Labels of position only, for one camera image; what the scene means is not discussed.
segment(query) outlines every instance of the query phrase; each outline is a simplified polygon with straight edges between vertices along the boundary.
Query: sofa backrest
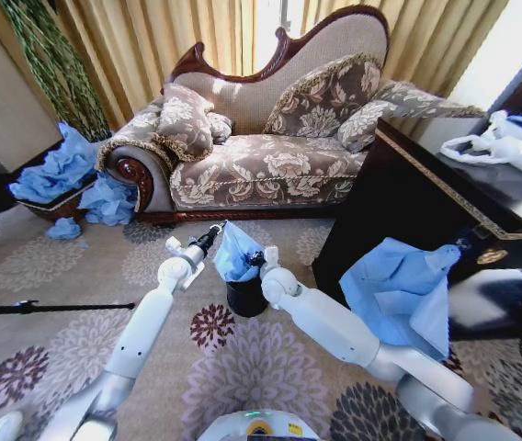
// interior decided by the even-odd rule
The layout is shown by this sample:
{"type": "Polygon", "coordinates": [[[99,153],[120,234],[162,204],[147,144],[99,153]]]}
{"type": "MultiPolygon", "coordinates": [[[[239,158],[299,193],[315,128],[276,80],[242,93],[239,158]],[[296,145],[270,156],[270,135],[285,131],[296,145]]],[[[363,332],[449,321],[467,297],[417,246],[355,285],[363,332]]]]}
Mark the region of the sofa backrest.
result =
{"type": "Polygon", "coordinates": [[[352,53],[370,54],[383,66],[388,53],[385,17],[369,6],[339,9],[298,40],[283,28],[267,66],[250,76],[224,75],[194,45],[177,63],[170,81],[189,87],[214,103],[215,112],[235,121],[235,134],[260,133],[283,91],[316,67],[352,53]]]}

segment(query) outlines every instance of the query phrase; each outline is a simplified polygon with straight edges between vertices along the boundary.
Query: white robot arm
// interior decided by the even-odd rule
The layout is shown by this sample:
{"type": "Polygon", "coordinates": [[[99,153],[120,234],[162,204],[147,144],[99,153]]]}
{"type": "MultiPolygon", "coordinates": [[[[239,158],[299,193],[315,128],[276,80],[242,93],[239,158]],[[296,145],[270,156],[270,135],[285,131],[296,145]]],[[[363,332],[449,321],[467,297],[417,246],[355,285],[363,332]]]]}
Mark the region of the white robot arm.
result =
{"type": "Polygon", "coordinates": [[[447,440],[521,440],[506,427],[469,414],[473,387],[460,376],[412,347],[382,343],[353,312],[279,266],[277,247],[267,248],[265,259],[261,286],[272,306],[289,313],[336,358],[397,382],[400,403],[422,426],[447,440]]]}
{"type": "Polygon", "coordinates": [[[159,286],[141,301],[122,332],[104,371],[73,395],[51,418],[40,441],[108,441],[116,435],[116,423],[101,415],[117,410],[131,394],[173,305],[173,293],[186,289],[204,268],[203,260],[222,229],[213,225],[187,248],[170,238],[166,248],[175,254],[157,273],[159,286]]]}

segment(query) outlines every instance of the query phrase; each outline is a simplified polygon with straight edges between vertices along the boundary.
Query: blue plastic bag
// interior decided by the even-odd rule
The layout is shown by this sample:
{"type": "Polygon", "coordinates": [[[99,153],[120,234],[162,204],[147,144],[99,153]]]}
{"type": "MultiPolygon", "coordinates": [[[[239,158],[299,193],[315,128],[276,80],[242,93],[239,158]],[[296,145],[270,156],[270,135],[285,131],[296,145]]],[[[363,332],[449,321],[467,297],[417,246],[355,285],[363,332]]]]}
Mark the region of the blue plastic bag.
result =
{"type": "Polygon", "coordinates": [[[422,251],[386,238],[339,283],[351,311],[388,345],[448,357],[447,273],[460,259],[455,245],[422,251]]]}
{"type": "Polygon", "coordinates": [[[47,230],[46,234],[51,239],[75,239],[81,234],[81,227],[75,223],[74,218],[60,218],[54,226],[47,230]]]}
{"type": "Polygon", "coordinates": [[[114,226],[131,221],[135,204],[136,187],[100,173],[96,182],[81,196],[78,208],[88,209],[86,221],[114,226]]]}
{"type": "Polygon", "coordinates": [[[263,246],[232,222],[226,222],[221,246],[214,256],[214,265],[222,280],[246,282],[257,277],[259,267],[249,263],[257,251],[263,251],[263,246]]]}
{"type": "Polygon", "coordinates": [[[79,189],[96,171],[96,146],[77,130],[60,122],[63,141],[58,150],[47,153],[43,165],[28,167],[9,189],[16,199],[48,204],[63,193],[79,189]]]}

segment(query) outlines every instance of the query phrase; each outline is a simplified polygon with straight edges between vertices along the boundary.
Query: throw pillow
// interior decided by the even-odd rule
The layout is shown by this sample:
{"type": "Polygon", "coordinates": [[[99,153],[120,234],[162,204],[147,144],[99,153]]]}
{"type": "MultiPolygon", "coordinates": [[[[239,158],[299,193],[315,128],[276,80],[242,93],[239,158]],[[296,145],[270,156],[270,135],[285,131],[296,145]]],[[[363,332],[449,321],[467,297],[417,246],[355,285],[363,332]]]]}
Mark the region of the throw pillow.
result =
{"type": "Polygon", "coordinates": [[[373,99],[389,101],[402,106],[406,117],[455,118],[483,117],[483,110],[474,106],[462,106],[440,96],[434,96],[406,82],[388,81],[373,99]]]}
{"type": "Polygon", "coordinates": [[[374,99],[341,124],[336,138],[351,153],[362,151],[375,140],[375,126],[381,117],[401,117],[406,111],[388,101],[374,99]]]}
{"type": "Polygon", "coordinates": [[[324,138],[367,103],[380,82],[380,64],[365,54],[329,62],[288,87],[264,133],[324,138]]]}
{"type": "Polygon", "coordinates": [[[234,122],[220,113],[210,112],[208,114],[212,140],[215,144],[224,144],[228,137],[233,134],[234,122]]]}
{"type": "Polygon", "coordinates": [[[191,89],[173,83],[163,89],[163,107],[154,140],[181,161],[200,161],[212,153],[207,113],[214,108],[191,89]]]}

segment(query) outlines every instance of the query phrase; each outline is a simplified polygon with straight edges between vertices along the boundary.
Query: floral carpet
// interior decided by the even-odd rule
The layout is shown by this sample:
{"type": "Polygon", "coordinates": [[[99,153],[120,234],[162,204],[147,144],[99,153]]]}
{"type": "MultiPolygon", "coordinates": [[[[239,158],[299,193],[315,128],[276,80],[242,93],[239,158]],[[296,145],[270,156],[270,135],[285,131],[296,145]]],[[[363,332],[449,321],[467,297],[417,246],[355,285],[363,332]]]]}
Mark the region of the floral carpet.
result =
{"type": "MultiPolygon", "coordinates": [[[[278,244],[282,264],[314,285],[310,264],[331,220],[237,223],[258,242],[278,244]]],[[[138,302],[155,287],[156,269],[168,257],[165,239],[173,234],[184,242],[208,226],[84,224],[80,238],[55,242],[43,235],[48,222],[16,207],[0,214],[0,305],[138,302]]],[[[176,295],[151,358],[118,411],[118,440],[193,440],[219,415],[254,408],[296,413],[324,439],[430,439],[402,410],[392,385],[330,357],[285,312],[267,309],[253,319],[233,314],[211,259],[207,264],[176,295]]],[[[36,439],[61,403],[100,372],[130,316],[125,310],[0,316],[0,416],[25,414],[19,439],[36,439]]],[[[458,342],[446,364],[475,387],[476,412],[522,436],[518,341],[458,342]]]]}

